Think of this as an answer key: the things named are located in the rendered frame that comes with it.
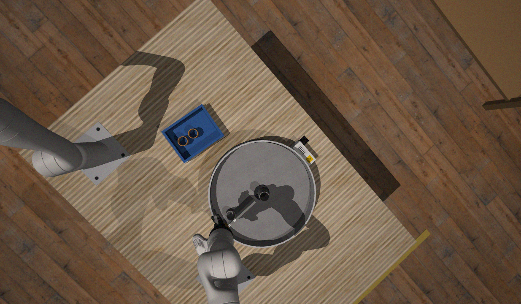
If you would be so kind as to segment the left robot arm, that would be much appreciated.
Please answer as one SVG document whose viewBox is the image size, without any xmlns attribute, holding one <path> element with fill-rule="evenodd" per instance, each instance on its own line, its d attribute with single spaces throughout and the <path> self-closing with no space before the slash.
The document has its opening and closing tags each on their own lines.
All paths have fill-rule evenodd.
<svg viewBox="0 0 521 304">
<path fill-rule="evenodd" d="M 72 143 L 0 98 L 0 145 L 35 150 L 33 167 L 55 177 L 106 163 L 110 152 L 101 142 Z"/>
</svg>

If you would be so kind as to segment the blue open crate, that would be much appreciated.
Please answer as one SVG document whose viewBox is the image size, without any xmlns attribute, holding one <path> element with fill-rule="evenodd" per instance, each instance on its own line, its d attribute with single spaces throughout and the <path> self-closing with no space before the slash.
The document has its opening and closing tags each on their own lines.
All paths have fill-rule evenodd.
<svg viewBox="0 0 521 304">
<path fill-rule="evenodd" d="M 198 130 L 199 136 L 196 138 L 189 137 L 188 131 L 190 129 Z M 224 136 L 202 104 L 161 132 L 183 163 Z M 189 143 L 187 146 L 178 144 L 178 138 L 181 136 L 188 137 Z"/>
</svg>

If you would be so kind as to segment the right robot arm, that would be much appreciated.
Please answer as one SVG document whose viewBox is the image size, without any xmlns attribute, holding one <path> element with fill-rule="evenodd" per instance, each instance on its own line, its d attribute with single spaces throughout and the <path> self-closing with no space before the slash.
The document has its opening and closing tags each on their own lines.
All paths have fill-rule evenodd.
<svg viewBox="0 0 521 304">
<path fill-rule="evenodd" d="M 209 239 L 196 233 L 192 241 L 199 256 L 197 268 L 208 304 L 240 304 L 237 275 L 241 258 L 234 247 L 232 233 L 219 228 Z"/>
</svg>

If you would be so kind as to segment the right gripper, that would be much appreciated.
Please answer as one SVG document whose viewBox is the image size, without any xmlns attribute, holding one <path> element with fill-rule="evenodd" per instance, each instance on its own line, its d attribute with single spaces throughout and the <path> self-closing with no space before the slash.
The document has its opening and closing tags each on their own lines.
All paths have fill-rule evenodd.
<svg viewBox="0 0 521 304">
<path fill-rule="evenodd" d="M 214 216 L 211 216 L 211 219 L 213 220 L 213 222 L 214 222 L 215 224 L 214 224 L 214 229 L 212 229 L 212 231 L 210 232 L 210 234 L 211 234 L 214 230 L 219 229 L 219 228 L 225 228 L 225 229 L 227 229 L 228 231 L 230 231 L 230 232 L 232 233 L 231 229 L 229 229 L 227 226 L 225 226 L 225 223 L 222 221 L 222 218 L 221 218 L 221 216 L 219 216 L 219 214 L 214 215 Z M 209 234 L 209 236 L 210 236 L 210 234 Z M 232 236 L 233 236 L 233 233 L 232 233 Z"/>
</svg>

